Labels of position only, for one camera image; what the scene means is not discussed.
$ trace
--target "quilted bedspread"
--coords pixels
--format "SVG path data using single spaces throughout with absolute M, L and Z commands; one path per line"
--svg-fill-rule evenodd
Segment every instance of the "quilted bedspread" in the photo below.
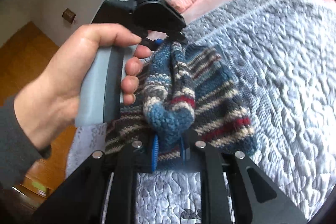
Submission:
M 336 183 L 335 5 L 232 0 L 185 34 L 189 43 L 219 48 L 256 131 L 252 160 L 310 219 Z M 138 223 L 200 223 L 200 193 L 197 173 L 139 174 Z

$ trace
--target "folded knit fabric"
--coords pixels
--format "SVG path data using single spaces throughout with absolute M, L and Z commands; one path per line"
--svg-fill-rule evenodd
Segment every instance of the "folded knit fabric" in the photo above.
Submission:
M 158 167 L 180 161 L 183 132 L 194 130 L 224 152 L 252 155 L 256 139 L 247 109 L 216 49 L 168 39 L 139 76 L 136 101 L 121 107 L 109 126 L 106 153 L 117 153 L 141 134 L 157 134 Z

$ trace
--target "bed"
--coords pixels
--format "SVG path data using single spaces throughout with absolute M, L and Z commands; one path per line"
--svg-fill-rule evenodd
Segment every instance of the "bed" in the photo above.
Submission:
M 244 0 L 197 0 L 182 15 L 192 26 L 204 14 L 230 2 L 242 6 L 245 3 Z M 336 9 L 334 0 L 322 2 Z M 149 38 L 161 36 L 151 33 Z M 243 40 L 223 38 L 225 42 L 213 45 L 221 46 L 221 54 L 226 56 L 227 66 L 236 75 L 235 82 L 249 108 L 259 144 L 251 159 L 310 220 L 329 196 L 328 203 L 335 199 L 336 84 L 333 79 L 336 79 L 336 69 L 328 64 L 322 69 L 311 64 L 311 53 L 321 51 L 319 46 L 284 51 L 278 58 L 276 52 L 289 49 L 290 41 L 263 45 L 253 40 L 242 43 Z M 194 43 L 211 45 L 213 42 L 201 39 Z M 327 47 L 326 54 L 334 58 L 334 43 Z M 106 124 L 99 124 L 77 129 L 68 156 L 67 176 L 93 151 L 105 149 L 106 128 Z M 201 223 L 200 215 L 198 173 L 167 170 L 138 174 L 138 223 Z M 232 206 L 231 220 L 234 222 Z

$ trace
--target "silver screw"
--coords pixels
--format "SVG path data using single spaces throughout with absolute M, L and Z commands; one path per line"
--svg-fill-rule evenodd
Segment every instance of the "silver screw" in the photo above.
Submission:
M 242 160 L 243 158 L 245 158 L 244 152 L 241 152 L 241 151 L 236 151 L 235 156 L 236 156 L 236 158 L 238 158 L 240 160 Z
M 100 150 L 96 150 L 95 152 L 92 153 L 92 157 L 95 159 L 100 159 L 103 156 L 103 152 Z
M 204 148 L 207 144 L 205 143 L 205 142 L 203 142 L 203 141 L 197 141 L 196 143 L 195 143 L 195 145 L 198 147 L 198 148 Z
M 142 141 L 134 141 L 134 142 L 132 142 L 132 146 L 134 148 L 140 148 L 140 147 L 142 147 Z

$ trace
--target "striped knit scarf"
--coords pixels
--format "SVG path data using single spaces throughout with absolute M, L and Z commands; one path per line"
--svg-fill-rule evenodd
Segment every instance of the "striped knit scarf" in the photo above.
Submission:
M 158 167 L 171 165 L 180 161 L 179 140 L 189 129 L 224 152 L 252 155 L 253 127 L 231 78 L 216 49 L 165 41 L 139 76 L 135 103 L 108 126 L 106 153 L 157 134 Z

